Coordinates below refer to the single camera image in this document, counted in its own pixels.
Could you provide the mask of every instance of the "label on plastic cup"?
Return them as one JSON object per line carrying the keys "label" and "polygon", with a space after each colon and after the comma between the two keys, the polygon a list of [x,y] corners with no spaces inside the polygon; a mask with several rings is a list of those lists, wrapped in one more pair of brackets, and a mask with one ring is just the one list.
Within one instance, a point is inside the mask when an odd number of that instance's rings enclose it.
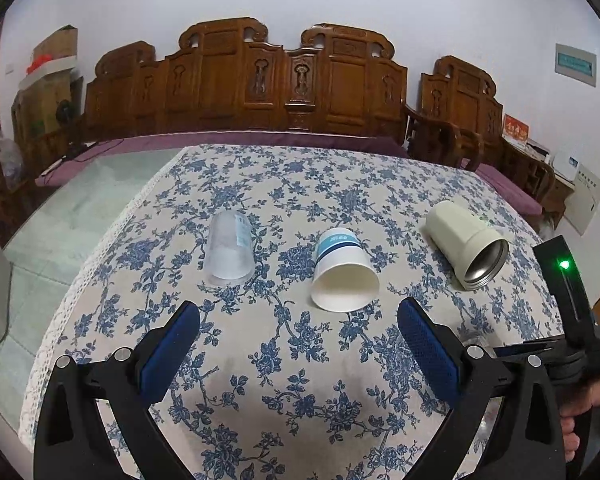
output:
{"label": "label on plastic cup", "polygon": [[251,226],[242,215],[235,216],[235,238],[238,247],[251,247]]}

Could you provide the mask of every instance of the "white device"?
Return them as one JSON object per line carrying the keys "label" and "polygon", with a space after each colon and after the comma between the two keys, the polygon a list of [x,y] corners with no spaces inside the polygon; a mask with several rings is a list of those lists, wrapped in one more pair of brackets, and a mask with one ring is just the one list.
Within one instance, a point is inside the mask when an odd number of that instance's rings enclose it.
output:
{"label": "white device", "polygon": [[600,205],[600,178],[581,164],[573,187],[573,194],[564,201],[564,217],[583,235]]}
{"label": "white device", "polygon": [[573,182],[580,169],[580,159],[574,152],[558,151],[552,161],[555,173]]}

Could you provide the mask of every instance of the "paper cup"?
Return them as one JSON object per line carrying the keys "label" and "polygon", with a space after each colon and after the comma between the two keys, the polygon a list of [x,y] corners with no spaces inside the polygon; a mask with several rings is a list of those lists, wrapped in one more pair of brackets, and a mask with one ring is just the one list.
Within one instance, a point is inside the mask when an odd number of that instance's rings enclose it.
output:
{"label": "paper cup", "polygon": [[355,234],[336,227],[322,234],[315,253],[311,298],[330,312],[352,312],[378,297],[380,281]]}

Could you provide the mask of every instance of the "table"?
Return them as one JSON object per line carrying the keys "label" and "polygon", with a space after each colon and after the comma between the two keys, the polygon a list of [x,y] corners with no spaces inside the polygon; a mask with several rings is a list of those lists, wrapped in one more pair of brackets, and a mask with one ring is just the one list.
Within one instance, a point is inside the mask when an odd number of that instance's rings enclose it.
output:
{"label": "table", "polygon": [[55,311],[126,204],[179,150],[104,156],[56,191],[4,249],[13,264],[0,343],[0,414],[18,430],[27,379]]}
{"label": "table", "polygon": [[[514,148],[519,150],[526,155],[532,156],[535,160],[544,161],[544,157],[540,155],[531,145],[526,145],[524,149],[512,144]],[[545,149],[544,146],[538,144],[538,146],[542,149]],[[542,200],[542,211],[544,216],[549,216],[554,226],[557,227],[564,216],[564,212],[567,209],[565,200],[575,191],[575,186],[573,182],[569,182],[564,179],[557,173],[555,174],[555,182],[554,186],[547,192],[544,199]]]}
{"label": "table", "polygon": [[[507,231],[510,257],[480,290],[461,290],[422,232],[427,211],[444,199],[464,200]],[[210,219],[226,208],[250,218],[256,273],[222,288],[208,284],[202,262]],[[308,298],[315,243],[335,226],[358,234],[381,282],[379,299],[349,314]],[[494,346],[558,333],[531,251],[538,242],[473,173],[335,150],[186,148],[74,280],[36,357],[20,436],[31,446],[58,356],[89,362],[133,347],[190,300],[201,312],[200,338],[151,413],[195,478],[401,479],[446,406],[396,328],[400,300],[414,296],[434,322],[462,337],[483,333]],[[101,408],[123,467],[137,474]]]}

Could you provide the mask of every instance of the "wall-mounted electrical box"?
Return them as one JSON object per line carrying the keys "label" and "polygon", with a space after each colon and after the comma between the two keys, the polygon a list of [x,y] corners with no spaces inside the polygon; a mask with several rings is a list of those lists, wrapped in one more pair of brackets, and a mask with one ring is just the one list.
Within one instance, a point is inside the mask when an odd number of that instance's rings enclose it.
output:
{"label": "wall-mounted electrical box", "polygon": [[565,201],[564,216],[583,235],[600,204],[600,179],[581,164],[573,185],[576,190]]}

